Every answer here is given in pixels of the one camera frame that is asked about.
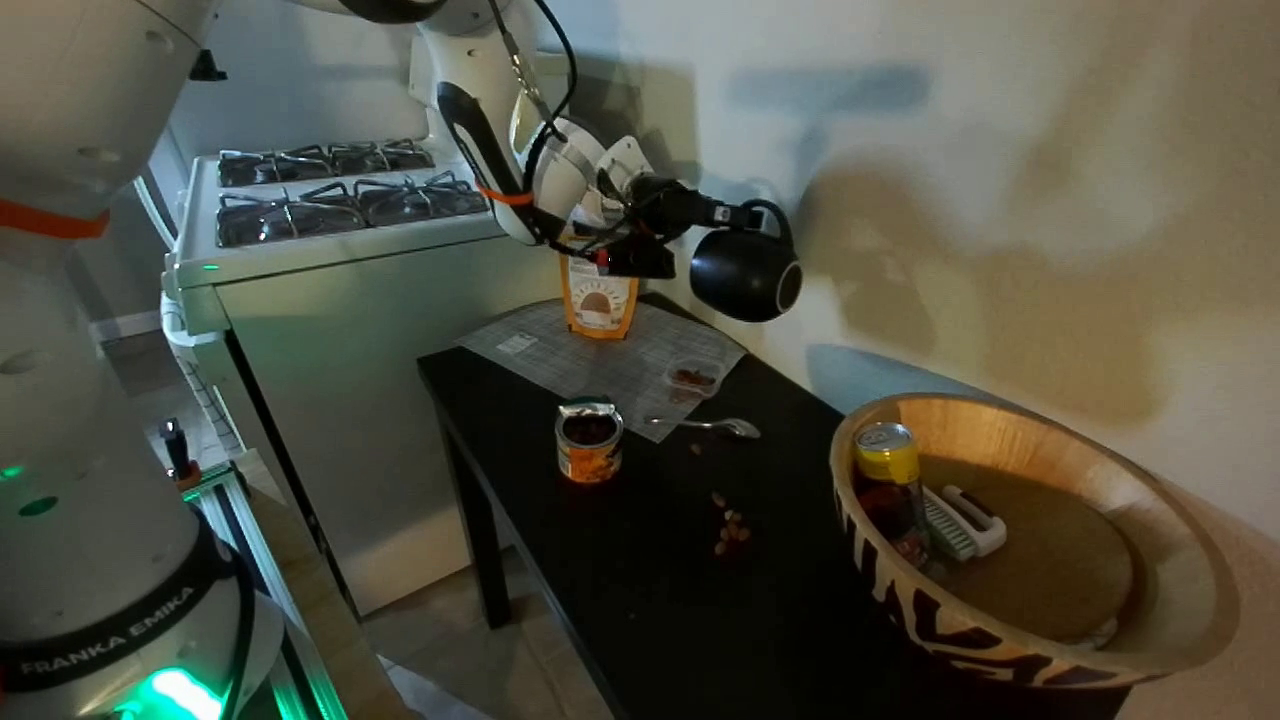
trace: table leg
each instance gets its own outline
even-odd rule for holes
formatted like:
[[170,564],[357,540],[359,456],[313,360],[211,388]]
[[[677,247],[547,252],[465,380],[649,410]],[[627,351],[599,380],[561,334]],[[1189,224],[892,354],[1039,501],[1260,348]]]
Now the table leg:
[[465,531],[466,531],[472,566],[479,581],[479,609],[485,609],[489,626],[503,626],[511,621],[511,595],[508,595],[508,575],[503,575],[503,547],[499,547],[497,523],[490,523],[490,503],[479,488],[479,476],[472,473],[472,463],[465,459],[465,450],[457,447],[457,441],[448,431],[444,431],[444,447],[448,447],[448,463],[451,463],[451,488],[465,509]]

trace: bottle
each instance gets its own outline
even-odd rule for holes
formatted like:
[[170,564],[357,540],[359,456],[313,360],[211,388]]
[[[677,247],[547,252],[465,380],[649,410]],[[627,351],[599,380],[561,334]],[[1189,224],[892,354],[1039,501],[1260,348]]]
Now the bottle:
[[929,566],[929,520],[921,450],[909,425],[873,425],[854,441],[854,501],[881,534],[917,566]]

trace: black table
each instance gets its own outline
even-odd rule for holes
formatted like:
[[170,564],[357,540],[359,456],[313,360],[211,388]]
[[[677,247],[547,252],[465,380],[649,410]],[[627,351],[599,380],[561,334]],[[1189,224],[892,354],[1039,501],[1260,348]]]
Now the black table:
[[[760,442],[622,436],[622,473],[561,478],[561,394],[448,348],[419,360],[451,450],[489,622],[511,614],[497,516],[617,714],[1116,714],[1125,692],[1015,692],[917,652],[847,571],[829,476],[841,417],[743,354],[701,417]],[[752,540],[716,556],[725,497]]]

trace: patterned bowl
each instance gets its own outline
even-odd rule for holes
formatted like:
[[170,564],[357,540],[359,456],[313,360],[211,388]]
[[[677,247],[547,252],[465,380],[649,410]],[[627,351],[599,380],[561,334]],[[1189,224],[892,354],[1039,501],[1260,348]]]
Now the patterned bowl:
[[[923,482],[967,488],[1005,516],[1009,543],[945,571],[909,564],[854,501],[854,436],[876,419],[909,425]],[[971,394],[876,401],[835,428],[830,482],[852,566],[917,646],[960,670],[1127,688],[1233,640],[1233,575],[1158,478],[1044,417]]]

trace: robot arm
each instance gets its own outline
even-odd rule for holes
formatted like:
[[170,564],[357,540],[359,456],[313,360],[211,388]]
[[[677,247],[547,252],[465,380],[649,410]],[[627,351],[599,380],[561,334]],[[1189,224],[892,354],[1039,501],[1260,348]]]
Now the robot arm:
[[[691,252],[691,293],[725,314],[771,321],[800,294],[788,219],[767,199],[725,203],[657,176],[630,136],[605,146],[565,121],[575,61],[544,0],[344,0],[377,22],[419,22],[437,69],[437,107],[497,203],[508,235],[590,258],[605,275],[677,275],[665,243],[713,226]],[[569,61],[557,107],[526,80],[526,9],[553,22]]]

